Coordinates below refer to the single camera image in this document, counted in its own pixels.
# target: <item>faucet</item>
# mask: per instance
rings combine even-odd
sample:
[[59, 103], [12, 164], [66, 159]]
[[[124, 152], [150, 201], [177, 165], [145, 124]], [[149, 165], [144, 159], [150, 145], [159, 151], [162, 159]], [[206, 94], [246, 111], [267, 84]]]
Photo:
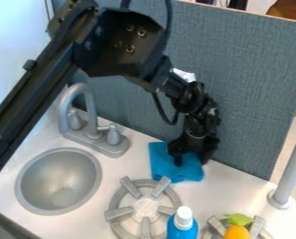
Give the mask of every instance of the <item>faucet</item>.
[[[80, 94], [85, 97], [88, 116], [83, 112], [83, 119], [71, 107]], [[116, 124], [98, 126], [94, 95], [86, 83], [69, 87], [59, 102], [59, 130], [63, 137], [95, 149], [112, 158], [118, 158], [129, 148], [129, 140], [118, 131]]]

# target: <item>orange fruit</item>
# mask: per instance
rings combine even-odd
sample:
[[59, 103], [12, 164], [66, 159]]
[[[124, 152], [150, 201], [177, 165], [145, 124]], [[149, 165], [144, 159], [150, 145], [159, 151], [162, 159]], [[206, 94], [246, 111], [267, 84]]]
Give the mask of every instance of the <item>orange fruit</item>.
[[226, 230], [224, 239], [251, 239], [251, 236], [245, 227], [231, 226]]

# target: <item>sink basin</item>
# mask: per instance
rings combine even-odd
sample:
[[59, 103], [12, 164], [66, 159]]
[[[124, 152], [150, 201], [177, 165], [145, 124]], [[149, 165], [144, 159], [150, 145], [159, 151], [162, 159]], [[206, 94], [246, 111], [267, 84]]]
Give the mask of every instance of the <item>sink basin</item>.
[[60, 215], [85, 204], [97, 191], [99, 161], [78, 148], [55, 148], [29, 161], [19, 173], [18, 201], [39, 215]]

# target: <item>gray wall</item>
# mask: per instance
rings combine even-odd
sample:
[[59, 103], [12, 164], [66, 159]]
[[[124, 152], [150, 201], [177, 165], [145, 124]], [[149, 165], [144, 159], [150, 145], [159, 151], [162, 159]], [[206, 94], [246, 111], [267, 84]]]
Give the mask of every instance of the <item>gray wall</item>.
[[[135, 0], [132, 8], [164, 23], [163, 1]], [[269, 179], [296, 112], [296, 22], [181, 2], [174, 9], [168, 54], [175, 67], [196, 73], [219, 105], [215, 159]], [[180, 134], [180, 124], [167, 126], [137, 86], [121, 77], [74, 76], [88, 80], [101, 116], [163, 140]]]

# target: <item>bottle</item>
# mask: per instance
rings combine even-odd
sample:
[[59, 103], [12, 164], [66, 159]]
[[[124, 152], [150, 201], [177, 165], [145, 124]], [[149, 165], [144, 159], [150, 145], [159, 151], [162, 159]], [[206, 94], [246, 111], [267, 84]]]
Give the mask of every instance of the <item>bottle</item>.
[[198, 228], [190, 208], [180, 206], [167, 221], [166, 239], [196, 239]]

